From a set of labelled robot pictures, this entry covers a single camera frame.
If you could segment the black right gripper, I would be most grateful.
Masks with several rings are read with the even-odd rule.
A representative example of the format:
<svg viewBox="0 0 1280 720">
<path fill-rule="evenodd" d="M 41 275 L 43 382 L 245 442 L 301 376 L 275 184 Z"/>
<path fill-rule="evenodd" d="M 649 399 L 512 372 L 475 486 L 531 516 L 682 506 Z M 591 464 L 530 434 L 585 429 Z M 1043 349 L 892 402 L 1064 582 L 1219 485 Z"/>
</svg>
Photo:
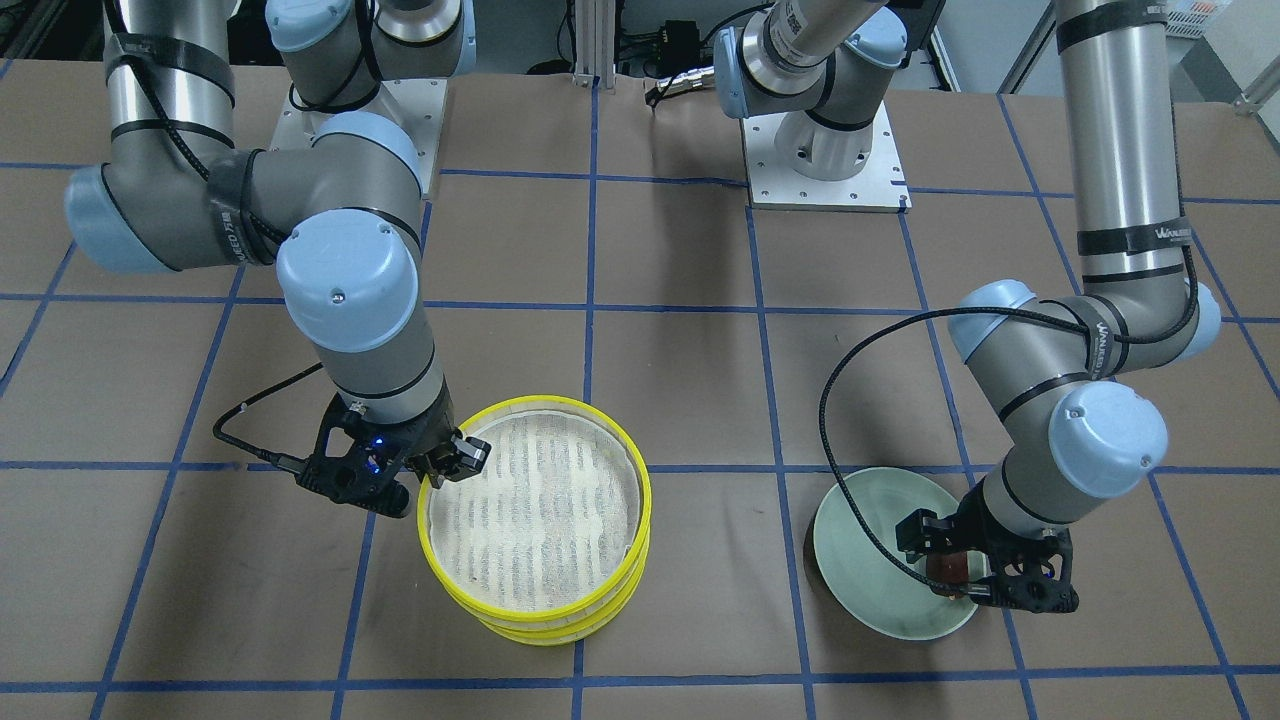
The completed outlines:
<svg viewBox="0 0 1280 720">
<path fill-rule="evenodd" d="M 430 407 L 396 429 L 403 430 L 408 443 L 397 452 L 392 474 L 407 469 L 430 487 L 479 475 L 493 451 L 485 439 L 460 429 L 452 407 Z"/>
</svg>

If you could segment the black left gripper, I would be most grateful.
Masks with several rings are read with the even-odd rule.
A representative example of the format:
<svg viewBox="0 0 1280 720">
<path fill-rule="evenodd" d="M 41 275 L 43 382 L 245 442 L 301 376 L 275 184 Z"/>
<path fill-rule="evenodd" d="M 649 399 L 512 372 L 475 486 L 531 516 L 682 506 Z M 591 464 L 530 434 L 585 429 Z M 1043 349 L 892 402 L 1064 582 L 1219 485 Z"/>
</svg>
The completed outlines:
<svg viewBox="0 0 1280 720">
<path fill-rule="evenodd" d="M 895 541 L 897 550 L 905 553 L 906 562 L 914 564 L 932 553 L 983 553 L 988 541 L 1005 533 L 1009 532 L 997 527 L 980 501 L 964 500 L 945 518 L 929 509 L 911 511 L 896 524 Z M 924 578 L 932 591 L 960 591 L 965 585 L 932 582 L 925 571 Z"/>
</svg>

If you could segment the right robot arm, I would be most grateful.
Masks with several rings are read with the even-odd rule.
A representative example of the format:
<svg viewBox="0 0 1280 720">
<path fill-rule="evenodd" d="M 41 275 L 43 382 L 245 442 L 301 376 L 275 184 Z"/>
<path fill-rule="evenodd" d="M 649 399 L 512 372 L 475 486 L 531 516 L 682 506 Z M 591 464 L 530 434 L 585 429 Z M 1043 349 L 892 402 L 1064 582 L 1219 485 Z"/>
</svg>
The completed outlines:
<svg viewBox="0 0 1280 720">
<path fill-rule="evenodd" d="M 428 178 L 410 137 L 376 111 L 389 12 L 436 26 L 420 47 L 454 51 L 457 1 L 269 1 L 271 42 L 302 108 L 306 147 L 238 149 L 227 23 L 234 1 L 105 1 L 111 156 L 64 196 L 78 249 L 127 274 L 273 266 L 287 311 L 335 386 L 315 450 L 296 457 L 225 433 L 221 442 L 333 497 L 390 487 L 408 468 L 434 486 L 479 474 L 422 307 L 416 233 Z"/>
</svg>

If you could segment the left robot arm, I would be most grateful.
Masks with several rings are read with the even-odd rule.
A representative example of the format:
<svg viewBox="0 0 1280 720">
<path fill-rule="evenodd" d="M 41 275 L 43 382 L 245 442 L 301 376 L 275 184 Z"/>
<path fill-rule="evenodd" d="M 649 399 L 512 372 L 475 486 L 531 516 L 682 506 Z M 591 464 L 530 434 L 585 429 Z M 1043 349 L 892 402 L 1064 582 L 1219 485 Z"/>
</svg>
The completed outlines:
<svg viewBox="0 0 1280 720">
<path fill-rule="evenodd" d="M 946 318 L 961 361 L 1011 438 L 1005 459 L 942 518 L 915 510 L 893 546 L 837 484 L 878 555 L 941 596 L 1068 612 L 1069 527 L 1132 491 L 1169 447 L 1155 405 L 1116 375 L 1192 357 L 1221 319 L 1196 277 L 1181 204 L 1162 1 L 1053 1 L 1082 292 L 1038 299 L 1018 281 Z"/>
</svg>

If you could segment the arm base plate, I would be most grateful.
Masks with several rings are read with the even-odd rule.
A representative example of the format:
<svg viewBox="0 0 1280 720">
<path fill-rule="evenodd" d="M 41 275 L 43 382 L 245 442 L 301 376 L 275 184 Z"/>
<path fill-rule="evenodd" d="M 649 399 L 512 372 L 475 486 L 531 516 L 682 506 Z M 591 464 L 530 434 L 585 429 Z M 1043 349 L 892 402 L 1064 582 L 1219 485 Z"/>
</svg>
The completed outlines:
<svg viewBox="0 0 1280 720">
<path fill-rule="evenodd" d="M 367 136 L 411 167 L 421 199 L 429 200 L 436 178 L 448 83 L 443 78 L 385 81 L 367 106 L 337 115 L 305 111 L 300 100 L 288 97 L 268 149 L 310 147 L 325 133 Z"/>
<path fill-rule="evenodd" d="M 913 208 L 887 106 L 842 132 L 804 111 L 741 120 L 755 209 L 905 213 Z"/>
</svg>

